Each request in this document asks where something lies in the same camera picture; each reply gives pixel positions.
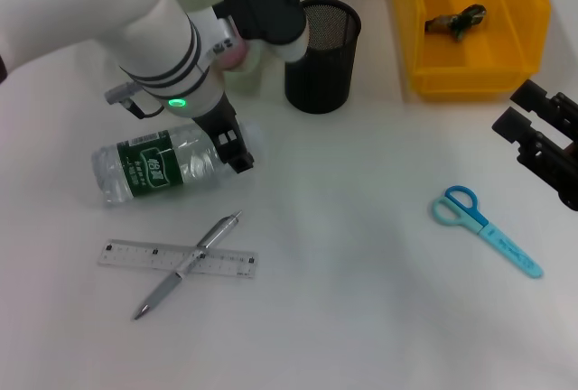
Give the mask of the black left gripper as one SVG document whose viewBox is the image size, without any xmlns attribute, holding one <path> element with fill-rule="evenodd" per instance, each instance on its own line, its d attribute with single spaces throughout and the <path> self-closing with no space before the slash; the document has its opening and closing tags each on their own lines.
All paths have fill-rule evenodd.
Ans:
<svg viewBox="0 0 578 390">
<path fill-rule="evenodd" d="M 235 173 L 242 173 L 254 167 L 254 157 L 238 129 L 236 114 L 227 95 L 223 94 L 211 111 L 192 120 L 207 135 L 218 135 L 216 149 L 220 160 Z"/>
</svg>

